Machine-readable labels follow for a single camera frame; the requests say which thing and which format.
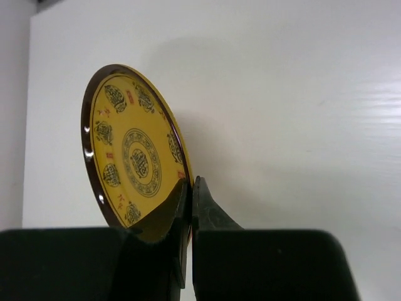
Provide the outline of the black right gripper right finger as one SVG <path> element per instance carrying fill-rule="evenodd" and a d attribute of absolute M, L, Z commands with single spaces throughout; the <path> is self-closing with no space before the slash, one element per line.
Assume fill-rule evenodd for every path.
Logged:
<path fill-rule="evenodd" d="M 358 300 L 339 241 L 322 230 L 246 230 L 197 177 L 192 283 L 197 300 Z"/>

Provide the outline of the yellow brown patterned plate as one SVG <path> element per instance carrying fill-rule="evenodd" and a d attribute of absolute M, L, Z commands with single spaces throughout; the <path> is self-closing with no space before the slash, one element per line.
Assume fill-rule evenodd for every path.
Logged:
<path fill-rule="evenodd" d="M 194 176 L 177 121 L 156 87 L 129 66 L 101 67 L 83 97 L 81 144 L 107 224 L 148 243 L 164 239 Z"/>

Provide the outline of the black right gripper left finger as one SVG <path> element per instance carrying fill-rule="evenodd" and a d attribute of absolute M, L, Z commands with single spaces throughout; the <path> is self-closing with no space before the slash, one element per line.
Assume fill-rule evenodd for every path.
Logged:
<path fill-rule="evenodd" d="M 185 287 L 189 183 L 131 228 L 6 230 L 2 300 L 178 300 Z"/>

